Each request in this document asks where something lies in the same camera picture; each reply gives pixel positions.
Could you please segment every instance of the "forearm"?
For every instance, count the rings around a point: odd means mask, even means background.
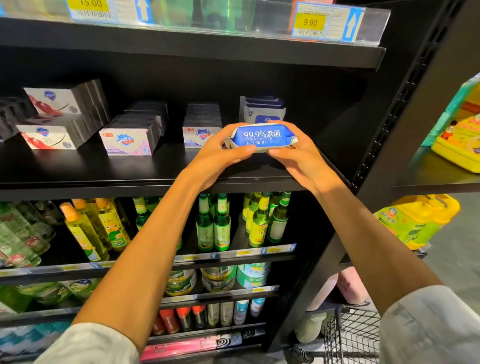
[[[331,170],[314,181],[322,205],[378,312],[419,288],[442,284]]]
[[[184,170],[73,321],[109,326],[141,352],[200,185]]]

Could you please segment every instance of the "person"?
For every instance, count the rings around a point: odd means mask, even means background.
[[[480,360],[480,317],[444,286],[351,193],[313,141],[297,137],[269,154],[316,197],[339,235],[379,314],[386,363],[474,363]],[[72,325],[36,364],[139,361],[169,278],[194,200],[255,146],[222,149],[239,125],[212,136],[178,175],[142,230],[102,279]]]

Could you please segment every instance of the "orange cap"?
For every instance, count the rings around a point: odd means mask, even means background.
[[[96,198],[95,202],[98,208],[106,208],[108,205],[108,200],[106,198]]]
[[[191,310],[191,307],[177,308],[177,314],[179,317],[185,317],[185,316],[188,316],[190,310]]]
[[[75,208],[85,208],[87,207],[87,202],[82,198],[72,198],[73,205]]]
[[[67,219],[67,221],[75,221],[80,218],[80,214],[78,213],[77,210],[75,210],[75,208],[73,208],[70,202],[64,202],[63,204],[61,204],[60,209],[65,215],[65,218]]]
[[[203,306],[193,306],[192,311],[194,314],[199,314],[205,309],[205,305]]]
[[[159,311],[160,316],[162,319],[167,320],[169,317],[172,317],[175,315],[175,311],[173,309],[171,310],[160,310]]]

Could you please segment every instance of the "person's left hand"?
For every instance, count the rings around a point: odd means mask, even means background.
[[[256,146],[241,146],[235,149],[222,149],[223,138],[232,134],[235,128],[248,125],[245,122],[229,124],[217,134],[210,137],[200,149],[196,157],[190,162],[184,171],[195,182],[200,182],[200,191],[203,191],[215,183],[223,170],[250,157],[256,150]]]

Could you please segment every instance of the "pink package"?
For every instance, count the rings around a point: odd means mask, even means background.
[[[189,354],[191,352],[224,349],[238,345],[241,345],[241,334],[238,332],[233,334],[209,336],[208,338],[148,345],[145,347],[140,361]]]
[[[354,267],[342,270],[336,283],[345,301],[349,304],[361,304],[367,301],[369,295]]]
[[[323,287],[320,288],[312,303],[310,304],[310,306],[308,306],[307,311],[315,311],[316,309],[318,309],[318,307],[320,307],[323,301],[325,301],[325,298],[327,298],[332,289],[335,287],[337,279],[338,273],[335,273],[327,279],[327,282],[325,282]]]

